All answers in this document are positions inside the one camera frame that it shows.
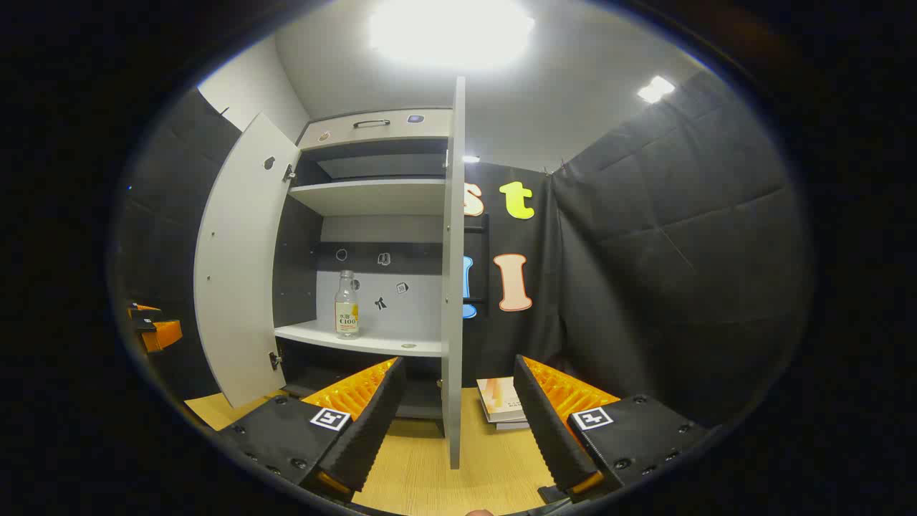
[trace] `cabinet door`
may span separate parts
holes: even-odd
[[[443,214],[442,328],[443,426],[448,440],[449,466],[459,469],[461,437],[461,333],[463,260],[465,254],[465,78],[456,80],[452,129],[446,166],[446,207]]]
[[[240,407],[286,385],[271,366],[274,244],[299,150],[263,113],[216,177],[194,253],[194,310],[210,370]]]

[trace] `drawer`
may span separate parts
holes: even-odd
[[[311,122],[299,148],[304,157],[316,160],[384,153],[445,152],[451,128],[452,109],[449,108],[373,111]]]

